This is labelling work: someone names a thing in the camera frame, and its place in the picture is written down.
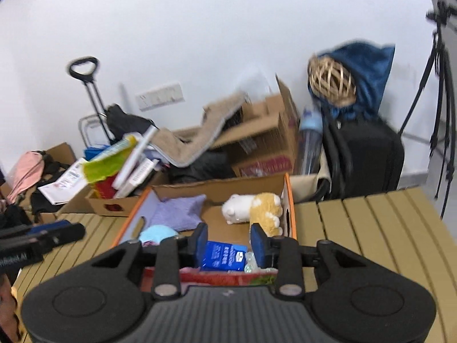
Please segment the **light blue plush toy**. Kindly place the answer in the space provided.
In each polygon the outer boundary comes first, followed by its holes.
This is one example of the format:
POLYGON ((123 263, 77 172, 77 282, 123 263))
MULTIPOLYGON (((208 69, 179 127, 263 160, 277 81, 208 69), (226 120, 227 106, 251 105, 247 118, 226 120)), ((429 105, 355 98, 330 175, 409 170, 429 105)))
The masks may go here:
POLYGON ((174 238, 178 236, 178 232, 166 225, 151 225, 147 229, 141 231, 139 240, 143 246, 157 246, 164 239, 174 238))

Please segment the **purple knitted cloth pouch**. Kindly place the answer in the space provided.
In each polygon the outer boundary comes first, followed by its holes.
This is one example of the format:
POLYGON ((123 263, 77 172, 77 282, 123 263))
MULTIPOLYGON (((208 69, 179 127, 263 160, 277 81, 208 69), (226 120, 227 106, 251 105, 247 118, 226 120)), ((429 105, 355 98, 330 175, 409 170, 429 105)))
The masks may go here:
POLYGON ((161 201, 148 225, 165 225, 176 232, 194 230, 201 223, 201 211, 206 195, 180 197, 161 201))

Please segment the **white and yellow plush cat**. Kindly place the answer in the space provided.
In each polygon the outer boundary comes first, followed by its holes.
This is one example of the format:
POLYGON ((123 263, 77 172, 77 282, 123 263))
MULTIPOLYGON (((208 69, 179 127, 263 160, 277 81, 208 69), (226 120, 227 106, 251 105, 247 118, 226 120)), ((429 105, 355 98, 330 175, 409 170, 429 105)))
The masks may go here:
POLYGON ((222 215, 228 225, 257 223, 269 237, 282 236, 283 206, 280 196, 266 192, 261 194, 233 194, 222 205, 222 215))

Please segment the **blue tissue pack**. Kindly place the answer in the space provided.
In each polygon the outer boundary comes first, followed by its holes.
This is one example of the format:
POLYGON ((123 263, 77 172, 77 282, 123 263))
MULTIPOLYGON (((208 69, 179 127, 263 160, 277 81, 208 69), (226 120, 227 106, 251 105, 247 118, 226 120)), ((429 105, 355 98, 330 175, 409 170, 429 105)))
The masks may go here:
POLYGON ((242 245, 208 241, 201 269, 204 271, 242 272, 248 248, 242 245))

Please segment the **red orange cardboard tray box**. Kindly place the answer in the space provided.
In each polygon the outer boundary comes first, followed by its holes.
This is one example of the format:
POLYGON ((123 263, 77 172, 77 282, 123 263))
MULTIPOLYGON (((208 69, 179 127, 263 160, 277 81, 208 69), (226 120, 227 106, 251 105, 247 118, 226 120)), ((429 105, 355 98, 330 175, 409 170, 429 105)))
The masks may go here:
MULTIPOLYGON (((188 198, 206 195, 201 211, 201 223, 208 226, 208 241, 236 245, 250 245, 249 223, 228 225, 222 215, 222 205, 233 194, 278 194, 282 201, 283 215, 280 223, 284 237, 297 241, 296 219, 291 182, 288 174, 268 177, 248 177, 232 180, 213 180, 188 185, 156 186, 146 190, 133 209, 129 219, 115 240, 115 247, 109 252, 110 258, 118 259, 116 266, 105 270, 105 286, 112 295, 123 299, 137 297, 141 293, 153 296, 154 265, 158 246, 143 247, 133 231, 141 218, 149 220, 161 201, 174 198, 188 198)), ((200 287, 222 289, 235 288, 234 280, 241 273, 202 273, 199 268, 183 268, 181 296, 190 288, 200 287)))

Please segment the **left brown cardboard box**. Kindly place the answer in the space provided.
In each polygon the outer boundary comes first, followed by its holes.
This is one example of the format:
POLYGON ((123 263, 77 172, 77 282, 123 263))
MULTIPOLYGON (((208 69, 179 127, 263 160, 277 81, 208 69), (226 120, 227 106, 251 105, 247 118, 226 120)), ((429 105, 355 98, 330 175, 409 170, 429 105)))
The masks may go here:
POLYGON ((65 212, 87 212, 83 162, 68 143, 23 153, 1 175, 1 219, 45 224, 65 212))

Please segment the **white printed paper sheet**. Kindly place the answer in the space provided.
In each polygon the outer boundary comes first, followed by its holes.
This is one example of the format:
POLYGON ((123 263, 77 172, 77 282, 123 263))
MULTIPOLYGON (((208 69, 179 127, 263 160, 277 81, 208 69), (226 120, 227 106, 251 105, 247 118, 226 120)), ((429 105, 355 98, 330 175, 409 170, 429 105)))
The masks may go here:
POLYGON ((52 204, 66 204, 87 186, 83 167, 84 158, 78 159, 54 182, 38 188, 39 192, 52 204))

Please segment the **white flat carton box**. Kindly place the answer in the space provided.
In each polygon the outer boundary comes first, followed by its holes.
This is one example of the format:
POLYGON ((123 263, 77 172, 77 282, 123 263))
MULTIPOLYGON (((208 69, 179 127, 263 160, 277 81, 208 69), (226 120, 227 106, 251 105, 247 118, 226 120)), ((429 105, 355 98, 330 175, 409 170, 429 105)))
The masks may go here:
POLYGON ((132 172, 122 189, 118 191, 120 198, 126 198, 133 193, 139 185, 143 184, 147 180, 147 177, 155 170, 159 162, 158 159, 145 158, 132 172))

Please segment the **blue cap water bottle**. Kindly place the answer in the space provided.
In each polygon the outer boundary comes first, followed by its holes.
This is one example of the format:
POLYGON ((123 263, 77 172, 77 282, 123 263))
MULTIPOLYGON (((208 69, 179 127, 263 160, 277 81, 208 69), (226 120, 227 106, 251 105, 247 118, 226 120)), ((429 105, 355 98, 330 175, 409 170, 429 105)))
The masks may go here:
POLYGON ((301 117, 297 138, 295 175, 316 174, 319 169, 323 135, 323 121, 319 108, 305 108, 301 117))

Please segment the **yellow green snack bag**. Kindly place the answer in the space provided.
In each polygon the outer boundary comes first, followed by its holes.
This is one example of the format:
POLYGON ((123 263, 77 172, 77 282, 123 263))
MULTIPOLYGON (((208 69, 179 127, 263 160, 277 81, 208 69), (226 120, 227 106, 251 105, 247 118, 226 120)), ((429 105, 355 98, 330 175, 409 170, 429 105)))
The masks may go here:
POLYGON ((89 184, 115 176, 138 144, 135 136, 128 135, 109 146, 96 157, 82 164, 82 171, 89 184))

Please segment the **large brown cardboard box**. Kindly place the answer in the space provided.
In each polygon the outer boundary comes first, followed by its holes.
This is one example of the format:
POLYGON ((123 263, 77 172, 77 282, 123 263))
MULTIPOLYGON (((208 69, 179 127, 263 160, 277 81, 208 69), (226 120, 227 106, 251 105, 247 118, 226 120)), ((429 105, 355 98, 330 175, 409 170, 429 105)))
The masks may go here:
POLYGON ((209 150, 176 175, 195 180, 262 177, 290 173, 297 155, 298 114, 289 87, 277 78, 279 92, 247 101, 222 128, 209 150))

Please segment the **black suitcase bag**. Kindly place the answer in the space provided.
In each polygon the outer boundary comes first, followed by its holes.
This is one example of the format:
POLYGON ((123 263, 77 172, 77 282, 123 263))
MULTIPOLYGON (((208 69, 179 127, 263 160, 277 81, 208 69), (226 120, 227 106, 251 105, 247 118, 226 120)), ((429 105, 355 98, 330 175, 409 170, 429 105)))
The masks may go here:
POLYGON ((327 197, 346 199, 396 190, 404 145, 383 119, 336 119, 324 108, 323 146, 331 174, 327 197))

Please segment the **woven rattan ball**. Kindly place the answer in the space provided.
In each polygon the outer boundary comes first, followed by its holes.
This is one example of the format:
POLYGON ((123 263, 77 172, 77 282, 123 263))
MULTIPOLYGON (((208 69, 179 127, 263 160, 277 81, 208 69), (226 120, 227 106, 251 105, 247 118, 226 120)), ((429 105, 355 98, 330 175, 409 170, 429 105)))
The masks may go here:
POLYGON ((356 103, 356 81, 342 63, 328 55, 308 62, 310 89, 329 104, 343 108, 356 103))

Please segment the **dark blue cloth bag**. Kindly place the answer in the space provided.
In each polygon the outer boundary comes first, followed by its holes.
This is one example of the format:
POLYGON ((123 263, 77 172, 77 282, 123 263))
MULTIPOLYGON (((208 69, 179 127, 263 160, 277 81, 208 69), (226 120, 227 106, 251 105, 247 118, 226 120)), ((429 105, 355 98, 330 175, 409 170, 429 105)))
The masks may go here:
POLYGON ((366 41, 352 41, 314 55, 328 55, 349 70, 356 81, 354 105, 337 108, 315 95, 309 82, 308 90, 315 100, 329 108, 336 119, 351 120, 358 116, 376 119, 394 62, 394 54, 395 46, 392 44, 379 46, 366 41))

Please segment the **white wall socket strip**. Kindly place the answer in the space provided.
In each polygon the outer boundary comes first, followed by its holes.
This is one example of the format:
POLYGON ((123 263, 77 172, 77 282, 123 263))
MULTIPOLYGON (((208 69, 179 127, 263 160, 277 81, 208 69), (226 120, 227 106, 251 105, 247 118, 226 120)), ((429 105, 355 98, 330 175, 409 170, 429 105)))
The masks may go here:
POLYGON ((139 110, 147 111, 184 101, 184 94, 179 83, 165 84, 144 91, 135 97, 139 110))

